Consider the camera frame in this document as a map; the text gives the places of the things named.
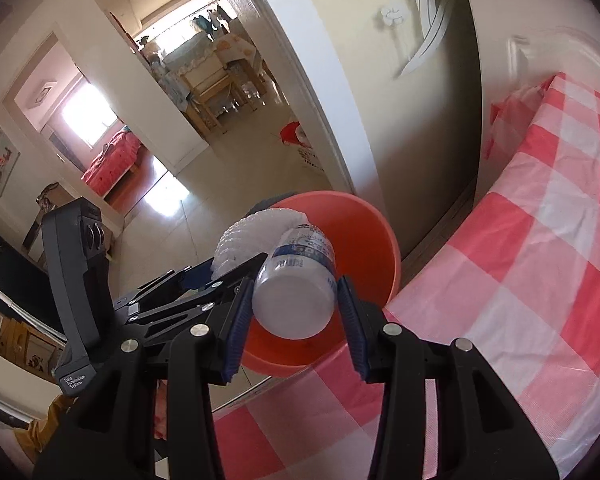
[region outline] bed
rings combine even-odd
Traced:
[[[469,0],[480,59],[482,147],[491,104],[523,85],[568,72],[600,91],[600,4],[596,0]],[[498,168],[480,160],[476,201]]]
[[[134,166],[140,146],[140,140],[125,126],[104,145],[82,180],[99,196],[106,196]]]
[[[423,339],[474,341],[564,478],[600,434],[600,94],[564,74],[535,92],[526,119],[513,112],[520,96],[496,108],[492,153],[512,159],[386,315]],[[520,145],[503,142],[516,128]],[[437,424],[427,386],[429,478]],[[226,477],[366,478],[381,399],[343,346],[216,413]]]

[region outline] tablecloth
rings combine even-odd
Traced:
[[[600,94],[565,74],[545,86],[536,113],[508,121],[526,136],[499,180],[386,314],[422,339],[474,341],[563,477],[600,432]],[[216,414],[227,478],[365,479],[381,397],[343,346]],[[426,478],[434,398],[427,384]]]
[[[224,64],[238,59],[246,59],[249,64],[253,65],[257,53],[257,49],[251,43],[230,32],[214,42],[214,49],[216,56]]]

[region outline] wooden cabinet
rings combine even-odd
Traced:
[[[0,356],[50,382],[62,353],[53,340],[28,324],[0,313]]]
[[[40,206],[40,211],[38,212],[38,216],[36,216],[36,220],[33,222],[31,227],[29,228],[29,232],[24,238],[22,243],[22,252],[24,254],[28,254],[29,257],[35,260],[38,266],[41,269],[46,269],[46,257],[44,252],[35,253],[35,246],[39,245],[39,251],[43,251],[42,248],[42,219],[44,215],[56,207],[63,206],[72,202],[74,197],[59,183],[55,182],[46,186],[45,189],[42,190],[36,202]],[[113,232],[106,227],[106,225],[102,226],[104,231],[104,247],[107,250],[107,258],[110,260],[109,251],[113,245]]]

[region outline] white wall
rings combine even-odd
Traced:
[[[286,19],[287,27],[302,29],[305,43],[310,44],[313,30],[328,31],[341,68],[324,66],[319,49],[307,49],[301,61],[314,85],[319,81],[310,71],[311,63],[323,65],[322,78],[344,70],[357,108],[349,113],[362,120],[388,219],[405,255],[477,171],[480,71],[467,0],[458,4],[437,52],[415,72],[400,77],[397,73],[422,42],[414,0],[397,0],[409,12],[406,21],[392,30],[379,23],[379,10],[395,0],[312,0],[318,21],[303,13],[296,18],[301,25],[288,19],[293,1],[268,1],[281,23]],[[332,99],[318,98],[326,110]],[[331,127],[337,139],[348,133],[339,131],[337,124]]]
[[[58,100],[65,94],[67,87],[74,82],[79,73],[80,71],[69,53],[61,43],[56,43],[25,81],[17,93],[15,101],[37,131],[40,131],[45,125],[58,106]],[[42,84],[49,81],[56,81],[56,85],[46,95],[42,104],[30,108],[30,102],[40,92]]]
[[[0,234],[19,247],[39,208],[35,198],[52,182],[60,182],[74,196],[98,203],[54,152],[46,151],[18,126],[2,99],[38,47],[51,34],[58,37],[87,78],[106,96],[113,111],[142,143],[173,173],[207,146],[171,103],[152,76],[93,0],[5,0],[20,26],[7,20],[0,26],[0,126],[20,151],[13,173],[0,197]],[[100,205],[115,233],[122,217]]]
[[[312,1],[228,1],[302,123],[331,187],[385,212],[360,115]]]

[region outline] hanging clothes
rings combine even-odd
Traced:
[[[218,16],[220,17],[221,20],[226,21],[227,23],[229,23],[231,21],[231,17],[229,17],[229,15],[226,13],[226,11],[220,7],[220,5],[218,5]]]
[[[196,16],[193,21],[195,21],[198,26],[204,30],[211,38],[214,36],[214,26],[213,24],[206,19],[202,14]]]
[[[215,37],[223,36],[224,34],[226,34],[226,29],[222,26],[222,23],[220,23],[220,20],[218,20],[218,15],[216,14],[216,12],[213,9],[207,9],[206,13],[209,16],[209,20],[211,21],[213,26],[216,28]]]

